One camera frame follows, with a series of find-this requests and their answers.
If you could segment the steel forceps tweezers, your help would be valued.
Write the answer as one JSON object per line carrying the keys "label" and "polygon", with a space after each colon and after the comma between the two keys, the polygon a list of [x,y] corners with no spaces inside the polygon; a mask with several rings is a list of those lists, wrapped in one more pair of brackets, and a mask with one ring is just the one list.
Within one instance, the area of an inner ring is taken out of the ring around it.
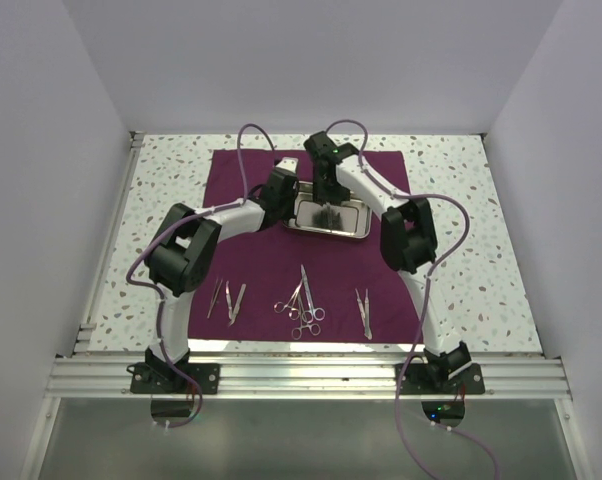
{"label": "steel forceps tweezers", "polygon": [[207,315],[206,315],[207,319],[210,319],[212,312],[215,308],[215,305],[217,304],[217,299],[219,296],[220,289],[222,287],[222,283],[223,283],[223,279],[220,277],[217,278],[215,281],[215,285],[214,285],[213,292],[212,292],[211,299],[210,299],[210,304],[209,304]]}

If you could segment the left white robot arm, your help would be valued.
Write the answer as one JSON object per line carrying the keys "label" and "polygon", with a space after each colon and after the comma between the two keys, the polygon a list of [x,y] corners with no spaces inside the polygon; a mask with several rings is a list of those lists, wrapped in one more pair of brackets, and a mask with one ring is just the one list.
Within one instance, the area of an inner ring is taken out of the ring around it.
{"label": "left white robot arm", "polygon": [[221,264],[214,256],[227,254],[231,260],[239,259],[238,253],[230,251],[232,247],[265,254],[257,242],[271,240],[277,225],[294,213],[298,194],[295,166],[294,159],[284,160],[245,199],[214,207],[208,214],[177,203],[164,218],[143,262],[149,285],[159,294],[155,339],[146,350],[145,364],[166,392],[178,392],[188,383],[190,307],[211,267]]}

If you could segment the steel hemostat forceps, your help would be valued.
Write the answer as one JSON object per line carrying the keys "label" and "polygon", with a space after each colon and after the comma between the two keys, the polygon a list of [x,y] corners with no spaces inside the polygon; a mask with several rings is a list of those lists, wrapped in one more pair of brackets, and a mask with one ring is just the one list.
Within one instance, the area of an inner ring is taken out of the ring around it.
{"label": "steel hemostat forceps", "polygon": [[276,302],[273,306],[274,312],[277,314],[286,312],[292,320],[299,320],[304,312],[300,299],[302,286],[303,282],[300,281],[287,301]]}
{"label": "steel hemostat forceps", "polygon": [[309,333],[312,336],[318,336],[321,333],[321,327],[315,323],[311,312],[306,310],[303,305],[301,298],[302,286],[303,282],[300,281],[295,289],[289,312],[289,317],[298,322],[298,325],[291,331],[292,339],[295,341],[300,340],[304,333]]}

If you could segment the steel instrument tray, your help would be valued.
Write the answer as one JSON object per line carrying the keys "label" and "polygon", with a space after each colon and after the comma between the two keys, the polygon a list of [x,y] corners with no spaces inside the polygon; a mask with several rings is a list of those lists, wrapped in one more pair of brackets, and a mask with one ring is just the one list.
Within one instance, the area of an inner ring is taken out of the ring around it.
{"label": "steel instrument tray", "polygon": [[340,205],[316,203],[313,184],[301,181],[293,216],[283,225],[300,232],[360,240],[370,233],[372,215],[369,206],[356,196]]}

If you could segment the curved tip steel tweezers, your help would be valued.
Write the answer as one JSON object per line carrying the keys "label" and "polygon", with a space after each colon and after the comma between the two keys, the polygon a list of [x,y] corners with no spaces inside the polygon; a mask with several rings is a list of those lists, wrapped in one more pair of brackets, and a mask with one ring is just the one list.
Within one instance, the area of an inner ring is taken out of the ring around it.
{"label": "curved tip steel tweezers", "polygon": [[241,304],[242,304],[242,301],[243,301],[243,298],[245,295],[246,288],[247,288],[247,285],[242,284],[239,289],[239,293],[237,294],[236,299],[233,300],[229,283],[226,283],[226,285],[225,285],[225,297],[226,297],[226,303],[227,303],[227,307],[228,307],[228,319],[229,319],[228,326],[232,326],[236,322],[236,319],[240,312],[240,308],[241,308]]}

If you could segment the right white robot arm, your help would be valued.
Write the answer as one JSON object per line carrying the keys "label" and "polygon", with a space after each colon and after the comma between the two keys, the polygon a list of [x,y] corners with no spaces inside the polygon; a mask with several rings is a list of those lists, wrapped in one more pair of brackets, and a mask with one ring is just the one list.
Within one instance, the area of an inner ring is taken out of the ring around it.
{"label": "right white robot arm", "polygon": [[435,221],[425,194],[410,194],[390,182],[350,143],[336,144],[325,131],[304,142],[313,168],[313,199],[338,204],[357,196],[380,220],[380,252],[404,282],[420,313],[421,377],[438,392],[449,392],[471,364],[467,345],[452,321],[436,312],[432,275],[440,263]]}

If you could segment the purple cloth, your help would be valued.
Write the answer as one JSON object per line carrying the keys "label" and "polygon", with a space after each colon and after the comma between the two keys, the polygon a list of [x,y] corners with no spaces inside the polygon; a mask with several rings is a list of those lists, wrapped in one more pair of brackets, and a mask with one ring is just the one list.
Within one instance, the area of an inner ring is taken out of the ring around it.
{"label": "purple cloth", "polygon": [[[232,247],[240,258],[217,254],[196,291],[190,310],[188,335],[192,339],[275,341],[291,340],[293,322],[273,306],[287,301],[301,279],[304,265],[315,305],[326,318],[316,337],[323,342],[362,343],[364,328],[355,290],[369,291],[370,325],[375,343],[409,343],[418,327],[418,313],[398,274],[387,267],[380,253],[380,223],[374,220],[369,235],[360,240],[290,230],[278,224],[274,237],[257,244],[265,254],[249,254]],[[210,319],[206,318],[217,278],[223,283]],[[242,284],[247,288],[239,315],[228,326],[225,285],[235,300]]]}

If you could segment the steel surgical scissors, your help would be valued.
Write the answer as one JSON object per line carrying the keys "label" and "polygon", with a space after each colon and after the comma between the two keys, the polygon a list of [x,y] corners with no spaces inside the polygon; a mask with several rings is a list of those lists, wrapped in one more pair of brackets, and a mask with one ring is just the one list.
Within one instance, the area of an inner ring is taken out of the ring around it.
{"label": "steel surgical scissors", "polygon": [[325,310],[317,307],[313,301],[309,279],[304,265],[300,266],[302,283],[306,294],[308,311],[313,321],[322,321],[325,318]]}

